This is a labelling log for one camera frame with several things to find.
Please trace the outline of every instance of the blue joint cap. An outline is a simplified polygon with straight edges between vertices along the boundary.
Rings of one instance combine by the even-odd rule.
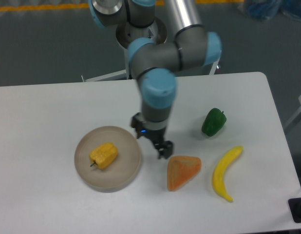
[[[147,72],[141,84],[142,99],[155,109],[170,107],[176,96],[176,78],[164,68]]]
[[[133,59],[133,56],[135,55],[135,53],[143,45],[150,44],[150,43],[155,44],[155,42],[153,42],[149,38],[138,38],[138,39],[135,39],[133,42],[131,42],[130,45],[128,46],[128,60],[129,60],[129,63],[131,63],[131,60]]]
[[[132,0],[135,4],[144,7],[155,6],[156,0]]]
[[[209,32],[207,36],[208,45],[204,65],[212,64],[218,60],[222,50],[221,40],[217,33]]]
[[[105,26],[101,23],[101,21],[98,19],[98,17],[96,16],[94,7],[92,5],[92,0],[88,0],[88,4],[89,4],[89,8],[90,8],[90,12],[92,15],[92,18],[94,20],[94,23],[97,25],[97,27],[99,28],[105,28]]]

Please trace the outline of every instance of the pepper stem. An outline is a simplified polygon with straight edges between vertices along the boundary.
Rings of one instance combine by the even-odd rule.
[[[96,162],[94,161],[94,162],[90,165],[90,167],[94,166],[95,164],[96,164]]]

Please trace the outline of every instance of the banana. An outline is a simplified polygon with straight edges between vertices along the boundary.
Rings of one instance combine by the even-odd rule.
[[[215,167],[212,176],[212,187],[214,191],[221,197],[225,198],[227,201],[232,202],[233,198],[227,194],[224,184],[224,173],[228,165],[234,161],[242,153],[242,146],[235,146],[229,150],[219,161],[218,165]]]

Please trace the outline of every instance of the beige plate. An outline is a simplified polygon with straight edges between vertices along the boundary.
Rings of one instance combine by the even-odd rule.
[[[89,153],[101,144],[112,142],[118,148],[116,159],[105,169],[90,167]],[[87,133],[75,152],[75,167],[80,177],[100,192],[115,192],[126,187],[141,164],[141,149],[128,131],[106,126]]]

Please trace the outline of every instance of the blue object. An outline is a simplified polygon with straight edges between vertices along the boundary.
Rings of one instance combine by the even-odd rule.
[[[175,75],[164,68],[152,69],[141,84],[142,99],[156,109],[170,107],[176,96]]]
[[[135,4],[138,4],[140,6],[144,7],[151,7],[155,6],[156,0],[132,0]]]
[[[220,37],[215,32],[209,32],[207,52],[204,65],[212,64],[219,59],[222,50]]]
[[[132,60],[133,56],[135,55],[135,53],[143,45],[150,44],[150,43],[155,44],[155,42],[153,42],[149,38],[138,38],[138,39],[135,39],[133,42],[131,42],[131,44],[128,46],[128,60],[129,60],[129,63],[131,63],[131,60]]]
[[[301,20],[301,0],[284,0],[282,12],[294,20]]]
[[[281,5],[282,0],[245,0],[244,9],[257,20],[273,18]]]
[[[92,5],[92,0],[88,0],[88,4],[89,4],[89,8],[90,8],[90,12],[92,15],[92,18],[94,20],[94,23],[99,27],[99,28],[105,28],[105,26],[101,23],[101,21],[98,19],[98,17],[96,16],[95,10],[93,8]]]

